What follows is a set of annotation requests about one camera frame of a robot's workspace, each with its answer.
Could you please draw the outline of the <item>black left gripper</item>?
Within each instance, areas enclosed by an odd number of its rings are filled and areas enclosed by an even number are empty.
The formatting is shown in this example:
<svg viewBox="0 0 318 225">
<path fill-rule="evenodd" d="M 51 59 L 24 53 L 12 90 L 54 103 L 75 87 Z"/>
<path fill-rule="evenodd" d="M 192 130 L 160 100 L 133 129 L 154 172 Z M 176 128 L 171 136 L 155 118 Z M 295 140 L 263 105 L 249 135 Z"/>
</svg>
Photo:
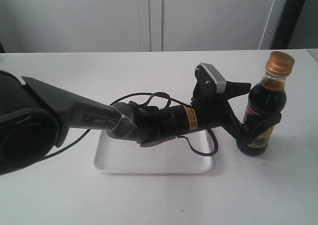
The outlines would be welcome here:
<svg viewBox="0 0 318 225">
<path fill-rule="evenodd" d="M 248 114 L 242 124 L 228 100 L 250 92 L 250 83 L 226 81 L 223 92 L 212 85 L 194 87 L 190 108 L 190 130 L 201 131 L 222 127 L 241 144 L 251 144 L 264 131 L 281 121 L 282 114 Z"/>
</svg>

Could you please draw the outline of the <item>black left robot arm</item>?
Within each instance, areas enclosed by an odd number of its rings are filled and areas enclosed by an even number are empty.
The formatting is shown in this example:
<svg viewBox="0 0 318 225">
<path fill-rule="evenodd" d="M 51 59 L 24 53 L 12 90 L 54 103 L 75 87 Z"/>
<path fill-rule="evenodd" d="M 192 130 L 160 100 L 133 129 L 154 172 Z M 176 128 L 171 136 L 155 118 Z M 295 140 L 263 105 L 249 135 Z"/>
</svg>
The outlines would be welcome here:
<svg viewBox="0 0 318 225">
<path fill-rule="evenodd" d="M 71 128 L 104 130 L 113 139 L 133 141 L 141 147 L 185 138 L 187 134 L 223 127 L 235 139 L 250 141 L 253 130 L 241 124 L 229 99 L 247 94 L 251 85 L 230 82 L 207 72 L 195 74 L 191 102 L 176 101 L 164 92 L 149 93 L 149 99 L 164 98 L 160 109 L 148 101 L 110 105 L 79 96 L 31 77 L 18 80 L 0 73 L 0 173 L 13 173 L 54 156 Z"/>
</svg>

